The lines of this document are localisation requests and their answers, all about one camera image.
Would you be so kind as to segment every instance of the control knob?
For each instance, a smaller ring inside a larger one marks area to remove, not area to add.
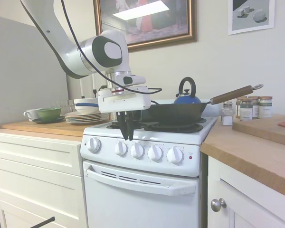
[[[100,141],[97,138],[90,138],[88,143],[87,143],[87,149],[92,152],[96,153],[98,152],[100,147]]]
[[[183,154],[180,149],[176,147],[172,147],[168,153],[167,153],[167,158],[168,161],[170,161],[173,164],[178,164],[182,160]]]
[[[151,146],[151,148],[148,151],[148,157],[152,161],[157,161],[162,157],[162,150],[158,146]]]
[[[119,141],[115,146],[115,153],[119,156],[125,155],[125,153],[127,153],[127,150],[127,145],[121,141]]]
[[[139,159],[140,157],[142,157],[143,152],[144,152],[143,146],[141,146],[138,143],[135,143],[131,148],[131,155],[132,157],[136,159]]]

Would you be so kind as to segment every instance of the plate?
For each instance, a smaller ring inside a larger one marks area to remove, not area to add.
[[[105,119],[105,118],[109,118],[108,115],[100,115],[100,116],[96,116],[96,117],[87,117],[87,118],[66,118],[66,120],[70,120],[70,121],[84,121],[84,120],[94,120],[94,119]]]
[[[66,117],[83,117],[83,116],[95,116],[95,115],[101,115],[101,113],[82,115],[79,112],[71,112],[71,113],[67,113],[65,116]]]
[[[102,121],[102,120],[109,120],[109,118],[99,118],[99,119],[94,119],[94,120],[80,120],[80,121],[70,121],[66,120],[67,123],[92,123],[92,122],[97,122],[97,121]]]
[[[96,125],[96,123],[99,123],[99,124],[104,124],[104,123],[107,123],[109,120],[99,120],[99,121],[95,121],[95,122],[86,122],[86,123],[69,123],[71,125]]]
[[[65,119],[65,117],[64,116],[60,116],[60,117],[58,117],[57,119],[55,119],[55,120],[43,120],[43,119],[35,119],[35,120],[33,120],[33,122],[35,122],[35,123],[38,123],[38,124],[53,124],[53,123],[58,123],[58,122],[61,122],[61,121],[63,121]]]

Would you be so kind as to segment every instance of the white stove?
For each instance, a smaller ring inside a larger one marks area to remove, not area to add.
[[[200,145],[219,112],[219,105],[208,105],[199,132],[137,129],[132,141],[107,128],[111,123],[86,128],[81,155],[89,227],[200,228]]]
[[[134,130],[133,140],[125,141],[111,123],[86,128],[81,156],[105,164],[142,171],[197,177],[200,173],[200,145],[217,117],[204,117],[203,129],[196,133]]]

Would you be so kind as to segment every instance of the spice jar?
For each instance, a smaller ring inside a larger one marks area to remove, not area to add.
[[[240,108],[241,108],[241,99],[242,98],[245,98],[245,97],[247,97],[247,96],[241,96],[241,97],[238,97],[237,98],[237,102],[236,102],[236,106],[237,106],[237,109],[236,109],[236,118],[238,118],[239,119],[239,117],[240,117]]]
[[[259,109],[259,96],[249,96],[248,98],[252,98],[252,119],[258,118],[258,109]]]
[[[259,104],[259,118],[270,118],[272,116],[272,96],[261,96]]]
[[[223,126],[232,126],[233,109],[231,101],[224,102],[224,108],[222,111],[222,122]]]
[[[252,120],[252,99],[242,98],[240,108],[240,120],[241,121],[251,121]]]

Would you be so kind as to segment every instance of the framed picture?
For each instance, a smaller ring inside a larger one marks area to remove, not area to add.
[[[275,0],[228,0],[228,34],[271,29]]]
[[[197,40],[196,0],[94,0],[97,35],[124,33],[129,51]]]

